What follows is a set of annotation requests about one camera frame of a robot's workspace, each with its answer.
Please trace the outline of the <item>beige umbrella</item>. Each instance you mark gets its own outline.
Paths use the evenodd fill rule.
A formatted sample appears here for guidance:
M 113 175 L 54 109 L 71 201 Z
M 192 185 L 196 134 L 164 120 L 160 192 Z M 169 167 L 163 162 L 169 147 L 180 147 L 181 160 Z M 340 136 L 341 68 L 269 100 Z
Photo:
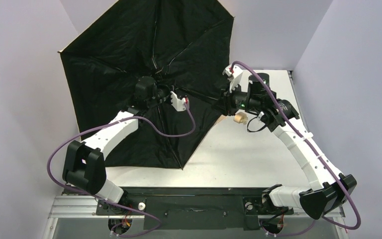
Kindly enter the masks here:
M 80 131 L 108 123 L 140 77 L 173 85 L 105 159 L 107 167 L 181 169 L 220 117 L 234 17 L 216 0 L 120 0 L 60 52 Z

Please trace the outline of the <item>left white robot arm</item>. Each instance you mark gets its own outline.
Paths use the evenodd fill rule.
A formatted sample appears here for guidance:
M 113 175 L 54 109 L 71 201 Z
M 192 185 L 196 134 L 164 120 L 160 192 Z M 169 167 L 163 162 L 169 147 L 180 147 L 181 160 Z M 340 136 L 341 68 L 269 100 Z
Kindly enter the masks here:
M 108 180 L 105 159 L 115 147 L 139 127 L 134 116 L 144 116 L 151 108 L 171 104 L 177 98 L 173 85 L 157 83 L 152 77 L 140 77 L 132 97 L 110 121 L 110 127 L 68 144 L 62 178 L 67 183 L 100 199 L 127 205 L 127 193 Z

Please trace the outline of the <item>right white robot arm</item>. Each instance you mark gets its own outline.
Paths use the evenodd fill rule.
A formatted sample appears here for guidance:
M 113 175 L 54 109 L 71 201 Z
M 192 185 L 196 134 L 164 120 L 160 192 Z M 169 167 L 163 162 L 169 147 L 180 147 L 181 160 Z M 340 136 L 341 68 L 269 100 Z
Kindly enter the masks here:
M 304 126 L 298 111 L 285 99 L 277 97 L 269 86 L 269 75 L 251 74 L 247 91 L 242 91 L 242 74 L 224 72 L 225 87 L 214 108 L 225 116 L 250 113 L 264 124 L 288 149 L 304 172 L 308 187 L 277 184 L 265 190 L 264 204 L 276 208 L 299 208 L 318 220 L 350 198 L 357 185 L 355 177 L 343 174 L 319 149 L 313 134 Z

